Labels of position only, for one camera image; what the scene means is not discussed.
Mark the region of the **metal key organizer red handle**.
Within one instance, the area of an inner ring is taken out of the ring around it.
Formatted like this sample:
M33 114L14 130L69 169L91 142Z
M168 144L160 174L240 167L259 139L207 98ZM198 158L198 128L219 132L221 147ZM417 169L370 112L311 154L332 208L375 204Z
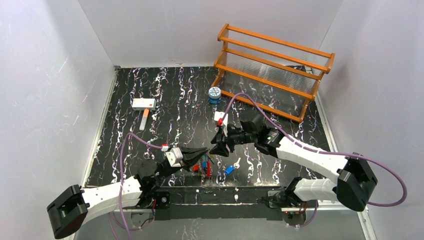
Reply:
M203 178L211 178L212 177L212 166L214 162L210 154L206 153L201 157L200 161L192 167L192 171L194 173L199 174Z

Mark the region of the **blue key tag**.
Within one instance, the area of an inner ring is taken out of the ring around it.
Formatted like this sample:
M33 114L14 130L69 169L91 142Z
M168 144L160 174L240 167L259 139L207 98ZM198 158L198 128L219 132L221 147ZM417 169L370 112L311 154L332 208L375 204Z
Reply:
M233 165L228 166L225 171L224 174L225 175L230 175L236 168Z

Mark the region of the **silver key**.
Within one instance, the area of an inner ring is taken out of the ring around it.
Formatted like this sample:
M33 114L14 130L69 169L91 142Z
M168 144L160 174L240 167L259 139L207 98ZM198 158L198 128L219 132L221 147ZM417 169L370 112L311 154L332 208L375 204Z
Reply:
M233 167L234 167L235 169L238 169L238 168L240 167L240 160L241 160L241 158L239 157L239 158L237 159L237 161L233 164Z

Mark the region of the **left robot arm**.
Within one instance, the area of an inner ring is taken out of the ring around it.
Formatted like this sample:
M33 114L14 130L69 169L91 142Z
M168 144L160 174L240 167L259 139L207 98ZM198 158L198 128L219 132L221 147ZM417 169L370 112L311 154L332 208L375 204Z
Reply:
M182 169L192 170L207 152L206 147L173 147L161 163L145 161L134 176L123 181L94 188L67 187L46 208L54 238L66 238L101 215L144 204L167 177Z

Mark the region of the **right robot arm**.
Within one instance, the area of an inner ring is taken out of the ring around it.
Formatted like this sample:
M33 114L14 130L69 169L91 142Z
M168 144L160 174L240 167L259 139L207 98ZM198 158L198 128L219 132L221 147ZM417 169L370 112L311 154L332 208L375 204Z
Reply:
M252 143L265 155L297 163L323 176L321 179L295 177L287 187L264 198L272 207L296 207L308 201L323 200L339 202L350 210L362 212L378 183L361 155L336 155L294 140L266 124L261 115L241 121L240 127L229 124L224 112L216 112L213 118L218 130L211 140L214 146L210 154L228 157L236 145Z

